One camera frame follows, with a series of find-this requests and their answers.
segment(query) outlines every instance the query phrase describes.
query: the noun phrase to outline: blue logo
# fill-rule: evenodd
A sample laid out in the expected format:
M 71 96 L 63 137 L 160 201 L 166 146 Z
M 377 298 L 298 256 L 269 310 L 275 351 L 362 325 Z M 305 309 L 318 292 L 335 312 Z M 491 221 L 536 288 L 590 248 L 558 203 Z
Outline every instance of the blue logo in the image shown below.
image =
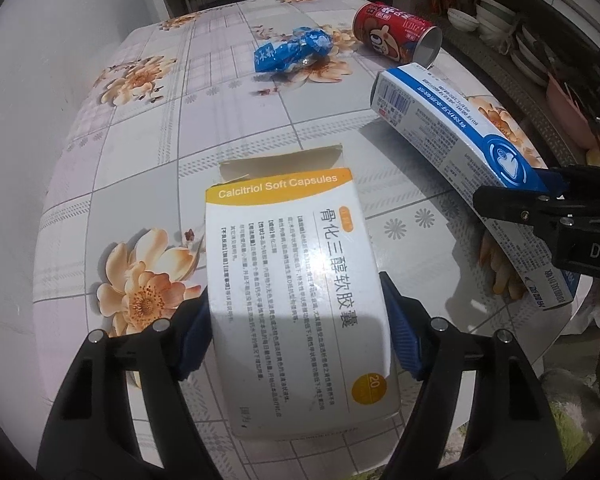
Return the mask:
M 507 139 L 488 135 L 483 139 L 483 153 L 491 169 L 512 187 L 526 185 L 526 161 Z
M 542 299 L 540 292 L 538 292 L 538 288 L 536 287 L 534 280 L 531 278 L 525 278 L 525 286 L 528 291 L 531 292 L 531 295 L 534 297 L 534 300 L 536 300 L 538 306 L 544 308 L 544 300 Z
M 563 270 L 562 275 L 564 276 L 564 281 L 567 282 L 569 292 L 571 295 L 574 295 L 578 288 L 578 284 L 580 283 L 580 275 L 576 272 L 571 272 L 570 270 Z

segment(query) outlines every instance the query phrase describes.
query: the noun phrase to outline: crumpled blue wrapper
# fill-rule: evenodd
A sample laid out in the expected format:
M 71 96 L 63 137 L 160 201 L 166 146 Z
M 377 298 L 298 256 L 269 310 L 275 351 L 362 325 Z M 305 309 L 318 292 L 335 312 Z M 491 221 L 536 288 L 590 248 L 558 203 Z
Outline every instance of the crumpled blue wrapper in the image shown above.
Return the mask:
M 331 36 L 321 28 L 299 27 L 293 38 L 276 48 L 264 44 L 253 53 L 256 72 L 292 72 L 309 66 L 333 48 Z

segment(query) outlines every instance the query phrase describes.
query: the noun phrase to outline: blue and white medicine box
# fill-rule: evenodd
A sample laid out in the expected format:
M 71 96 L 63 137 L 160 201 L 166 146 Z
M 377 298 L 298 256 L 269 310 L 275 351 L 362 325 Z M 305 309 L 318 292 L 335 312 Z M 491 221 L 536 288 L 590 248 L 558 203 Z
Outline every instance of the blue and white medicine box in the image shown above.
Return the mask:
M 416 63 L 378 74 L 371 107 L 473 207 L 480 186 L 546 191 L 516 147 L 468 101 Z M 579 275 L 551 263 L 530 226 L 482 218 L 541 308 L 573 301 Z

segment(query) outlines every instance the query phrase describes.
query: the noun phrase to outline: blue gripper pad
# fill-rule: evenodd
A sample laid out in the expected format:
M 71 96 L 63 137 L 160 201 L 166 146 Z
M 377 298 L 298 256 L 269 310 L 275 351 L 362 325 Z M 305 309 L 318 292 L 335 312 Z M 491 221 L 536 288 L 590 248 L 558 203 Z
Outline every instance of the blue gripper pad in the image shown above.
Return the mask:
M 544 182 L 550 196 L 561 196 L 564 195 L 569 189 L 568 184 L 564 181 L 560 173 L 555 171 L 544 170 L 541 168 L 536 169 L 536 173 Z
M 384 293 L 391 341 L 403 370 L 421 381 L 428 368 L 423 337 L 430 317 L 418 300 L 404 298 L 385 272 L 380 273 L 380 283 Z
M 211 338 L 211 312 L 209 302 L 205 301 L 182 339 L 180 360 L 175 370 L 179 381 L 200 368 Z

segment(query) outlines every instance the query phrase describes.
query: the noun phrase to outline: table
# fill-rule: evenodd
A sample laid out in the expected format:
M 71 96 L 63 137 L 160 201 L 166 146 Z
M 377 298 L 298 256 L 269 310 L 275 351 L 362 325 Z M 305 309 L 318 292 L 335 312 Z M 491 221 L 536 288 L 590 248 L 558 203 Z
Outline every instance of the table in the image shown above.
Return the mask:
M 532 361 L 551 345 L 576 306 L 542 312 L 528 294 L 519 301 L 494 295 L 492 271 L 477 264 L 480 221 L 369 109 L 374 77 L 392 62 L 352 36 L 353 16 L 364 3 L 250 0 L 140 28 L 122 43 L 69 132 L 40 221 L 34 325 L 49 403 L 88 331 L 134 332 L 157 312 L 165 315 L 160 308 L 205 286 L 204 192 L 221 181 L 221 161 L 333 144 L 343 145 L 352 169 L 378 267 L 403 294 L 460 330 L 511 330 Z M 301 26 L 334 35 L 329 60 L 287 81 L 255 74 L 254 49 Z M 432 70 L 474 105 L 498 108 L 446 52 Z M 134 317 L 125 318 L 119 291 L 138 260 L 169 280 L 158 307 L 155 298 L 133 296 Z M 138 279 L 129 294 L 142 289 Z M 182 391 L 225 478 L 336 480 L 386 463 L 418 391 L 408 373 L 399 380 L 402 409 L 393 418 L 280 442 L 232 436 L 213 347 Z M 143 456 L 159 463 L 132 377 L 128 390 Z M 471 398 L 467 374 L 456 423 L 467 420 Z

